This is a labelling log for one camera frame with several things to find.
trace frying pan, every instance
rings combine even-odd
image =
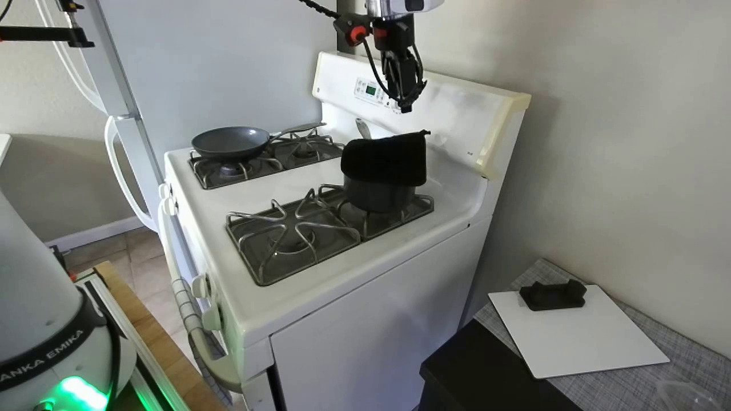
[[[257,158],[267,143],[270,133],[261,128],[214,128],[192,140],[202,158],[211,160],[249,160]]]

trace white paper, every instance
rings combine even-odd
[[[596,286],[583,309],[531,310],[518,293],[490,295],[532,377],[667,362],[667,356]]]

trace oven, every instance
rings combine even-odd
[[[161,237],[180,314],[202,367],[249,409],[418,405],[418,366],[459,327],[531,103],[427,79],[404,116],[370,93],[366,61],[319,53],[323,123],[281,133],[257,164],[165,155]],[[372,140],[431,133],[427,183],[397,212],[364,212],[343,193],[341,150],[364,128]],[[177,268],[177,223],[192,284]]]

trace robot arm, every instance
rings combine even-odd
[[[422,61],[413,43],[413,13],[429,12],[443,0],[366,0],[367,16],[358,13],[337,13],[319,7],[313,0],[302,0],[305,4],[318,8],[319,13],[337,19],[339,35],[349,46],[364,46],[372,75],[385,88],[385,93],[397,103],[406,113],[413,101],[427,87],[422,79]],[[382,74],[375,69],[375,58],[367,46],[372,35],[375,47],[382,53]]]
[[[378,19],[402,19],[406,13],[429,12],[441,7],[443,0],[366,0],[366,8]]]

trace floor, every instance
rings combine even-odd
[[[64,253],[70,271],[83,271],[100,261],[109,261],[117,274],[138,293],[145,306],[158,317],[162,329],[192,358],[188,334],[179,317],[161,239],[154,230],[139,228],[108,237]]]

